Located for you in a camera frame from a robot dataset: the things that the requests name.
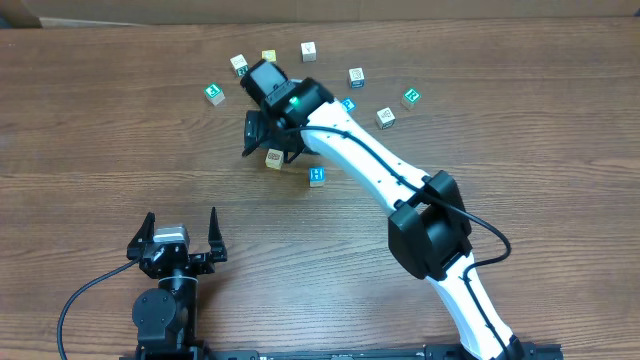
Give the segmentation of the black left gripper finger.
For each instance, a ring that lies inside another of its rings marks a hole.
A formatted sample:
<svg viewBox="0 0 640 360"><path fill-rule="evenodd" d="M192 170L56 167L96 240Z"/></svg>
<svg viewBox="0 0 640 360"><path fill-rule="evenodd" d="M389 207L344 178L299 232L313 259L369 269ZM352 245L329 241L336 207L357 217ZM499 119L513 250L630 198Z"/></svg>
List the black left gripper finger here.
<svg viewBox="0 0 640 360"><path fill-rule="evenodd" d="M147 245L153 242L154 236L155 214L148 212L140 229L129 242L126 249L126 257L128 260L139 259Z"/></svg>
<svg viewBox="0 0 640 360"><path fill-rule="evenodd" d="M227 261L227 249L222 238L215 207L211 209L210 213L208 244L213 263Z"/></svg>

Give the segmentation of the wooden block green side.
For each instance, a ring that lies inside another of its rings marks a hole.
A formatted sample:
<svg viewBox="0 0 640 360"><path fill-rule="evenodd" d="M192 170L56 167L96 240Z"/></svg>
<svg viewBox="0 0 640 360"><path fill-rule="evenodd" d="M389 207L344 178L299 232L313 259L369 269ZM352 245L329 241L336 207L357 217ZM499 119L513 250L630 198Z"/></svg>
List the wooden block green side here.
<svg viewBox="0 0 640 360"><path fill-rule="evenodd" d="M383 108L376 113L376 123L381 130L394 125L395 115L389 107Z"/></svg>

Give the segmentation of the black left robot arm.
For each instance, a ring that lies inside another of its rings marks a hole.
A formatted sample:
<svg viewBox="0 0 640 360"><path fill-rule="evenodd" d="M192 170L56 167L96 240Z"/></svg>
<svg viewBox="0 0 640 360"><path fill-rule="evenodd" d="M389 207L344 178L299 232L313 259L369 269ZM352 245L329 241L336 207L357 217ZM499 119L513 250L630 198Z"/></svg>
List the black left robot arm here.
<svg viewBox="0 0 640 360"><path fill-rule="evenodd" d="M148 213L127 246L126 256L157 281L132 307L137 327L136 359L212 359L213 351L197 338L198 277L215 272L227 260L217 213L211 210L208 232L210 250L189 251L190 238L182 224L156 229L155 215Z"/></svg>

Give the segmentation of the blue H letter block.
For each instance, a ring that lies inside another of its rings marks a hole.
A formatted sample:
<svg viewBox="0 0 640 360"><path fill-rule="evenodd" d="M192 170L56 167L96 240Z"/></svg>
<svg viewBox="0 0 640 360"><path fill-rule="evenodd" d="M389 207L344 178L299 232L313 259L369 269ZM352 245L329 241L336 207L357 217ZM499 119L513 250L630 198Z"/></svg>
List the blue H letter block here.
<svg viewBox="0 0 640 360"><path fill-rule="evenodd" d="M321 187L325 184L326 176L323 167L313 167L309 169L309 185L311 187Z"/></svg>

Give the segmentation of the yellow side pineapple block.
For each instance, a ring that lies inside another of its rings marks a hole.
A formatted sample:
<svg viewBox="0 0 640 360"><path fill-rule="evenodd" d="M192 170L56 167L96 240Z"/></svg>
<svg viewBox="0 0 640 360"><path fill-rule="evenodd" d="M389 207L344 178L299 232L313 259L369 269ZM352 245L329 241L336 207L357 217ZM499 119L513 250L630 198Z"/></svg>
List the yellow side pineapple block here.
<svg viewBox="0 0 640 360"><path fill-rule="evenodd" d="M280 170L284 163L284 152L276 149L269 149L265 158L267 168Z"/></svg>

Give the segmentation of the blue P letter block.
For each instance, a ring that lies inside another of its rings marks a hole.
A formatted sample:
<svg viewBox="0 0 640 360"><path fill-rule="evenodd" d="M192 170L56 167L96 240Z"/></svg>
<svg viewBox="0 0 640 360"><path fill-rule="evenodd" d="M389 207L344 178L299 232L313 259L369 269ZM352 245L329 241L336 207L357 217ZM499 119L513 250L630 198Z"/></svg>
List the blue P letter block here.
<svg viewBox="0 0 640 360"><path fill-rule="evenodd" d="M356 104L351 98L343 99L341 101L341 105L343 109L348 113L353 112L356 109Z"/></svg>

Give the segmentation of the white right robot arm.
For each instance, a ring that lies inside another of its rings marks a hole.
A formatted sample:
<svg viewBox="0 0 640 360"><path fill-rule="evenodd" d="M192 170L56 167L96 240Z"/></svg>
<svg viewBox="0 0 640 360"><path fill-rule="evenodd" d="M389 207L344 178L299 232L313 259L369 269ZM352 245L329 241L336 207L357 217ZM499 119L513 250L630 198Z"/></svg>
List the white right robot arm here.
<svg viewBox="0 0 640 360"><path fill-rule="evenodd" d="M483 264L475 260L469 240L473 224L501 233L465 210L451 175L429 175L394 155L310 77L292 80L261 60L245 71L240 85L258 106L247 114L244 155L263 147L282 152L285 163L303 153L333 162L379 203L390 252L410 275L432 284L463 349L475 359L522 358L519 339L478 278Z"/></svg>

